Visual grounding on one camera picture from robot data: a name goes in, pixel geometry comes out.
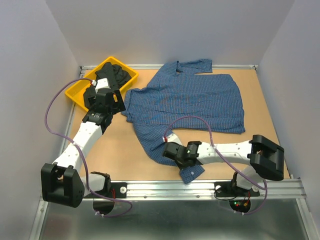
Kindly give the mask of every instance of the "gray floor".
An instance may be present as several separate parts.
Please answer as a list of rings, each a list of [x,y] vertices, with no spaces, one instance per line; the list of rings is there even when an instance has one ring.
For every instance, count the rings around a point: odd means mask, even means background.
[[[260,201],[252,201],[252,208]],[[78,208],[49,204],[44,240],[307,240],[295,199],[270,199],[248,216],[222,201],[140,201],[127,215],[101,218],[91,201]]]

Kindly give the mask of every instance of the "table surface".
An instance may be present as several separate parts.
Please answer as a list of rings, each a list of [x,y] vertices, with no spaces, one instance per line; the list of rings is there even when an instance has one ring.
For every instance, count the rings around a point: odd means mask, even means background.
[[[144,88],[158,71],[157,69],[140,69],[134,88]],[[260,134],[275,143],[279,143],[269,110],[262,93],[256,71],[253,69],[214,69],[213,74],[230,74],[238,85],[244,109],[245,132],[230,134],[213,132],[213,141],[217,144],[239,143],[252,139]],[[79,106],[75,107],[70,130],[73,138],[77,133],[86,112]],[[193,129],[175,129],[184,145],[189,141],[210,142],[207,131]],[[114,181],[132,180],[181,180],[178,167],[158,164],[150,159],[141,146],[132,123],[120,113],[113,116],[111,125],[96,142],[86,158],[90,172],[108,173]],[[239,170],[244,164],[234,164]],[[231,179],[234,171],[226,163],[212,163],[203,166],[205,172],[198,180]],[[286,165],[284,178],[289,179]],[[82,166],[80,175],[85,175]]]

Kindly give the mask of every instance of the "white wall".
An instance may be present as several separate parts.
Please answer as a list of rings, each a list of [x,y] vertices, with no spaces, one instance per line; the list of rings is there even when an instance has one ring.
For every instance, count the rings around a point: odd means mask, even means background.
[[[46,0],[82,66],[258,64],[294,0]]]
[[[61,146],[46,132],[46,107],[78,64],[43,0],[1,1],[0,239],[28,239],[39,203],[40,170]],[[50,125],[64,132],[71,102],[64,96]]]
[[[320,229],[320,1],[296,0],[258,67],[286,162]]]

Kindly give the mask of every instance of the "yellow basket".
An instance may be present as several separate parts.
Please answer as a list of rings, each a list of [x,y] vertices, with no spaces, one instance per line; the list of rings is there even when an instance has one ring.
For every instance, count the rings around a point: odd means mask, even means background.
[[[139,74],[137,71],[125,65],[123,62],[119,61],[113,56],[108,57],[106,60],[100,63],[97,67],[91,70],[88,74],[86,74],[84,77],[95,80],[97,77],[95,72],[102,69],[103,65],[107,62],[110,62],[111,64],[118,64],[119,66],[122,67],[123,70],[127,71],[131,76],[131,79],[120,88],[121,94],[124,94],[129,88],[132,87],[133,84],[137,82]],[[89,86],[90,86],[90,82],[88,80],[80,80],[76,82],[74,85],[72,85],[71,87],[69,87],[65,91],[65,95],[69,97],[72,101],[74,101],[78,106],[88,111],[88,108],[85,107],[84,93]]]

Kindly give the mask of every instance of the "tan tabletop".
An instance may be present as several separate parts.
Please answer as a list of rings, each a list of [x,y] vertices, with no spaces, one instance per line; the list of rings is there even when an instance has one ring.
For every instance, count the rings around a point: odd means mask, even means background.
[[[139,77],[134,88],[144,88],[156,74],[156,69],[138,70]],[[238,85],[244,109],[244,127],[242,134],[213,132],[213,141],[217,144],[238,143],[251,140],[254,134],[278,142],[267,104],[262,93],[255,70],[251,69],[214,69],[213,74],[230,74]],[[82,118],[86,112],[76,106],[70,136],[77,133]],[[207,131],[192,129],[176,129],[184,145],[189,141],[210,142]],[[142,148],[134,132],[132,123],[120,113],[113,116],[111,125],[103,136],[96,142],[86,158],[90,172],[108,173],[114,181],[130,180],[181,180],[178,167],[166,166],[150,159]],[[243,164],[235,164],[242,170]],[[205,172],[198,180],[231,179],[234,171],[226,163],[211,163],[203,166]],[[289,173],[285,166],[284,178],[288,179]],[[82,167],[80,175],[84,176]]]

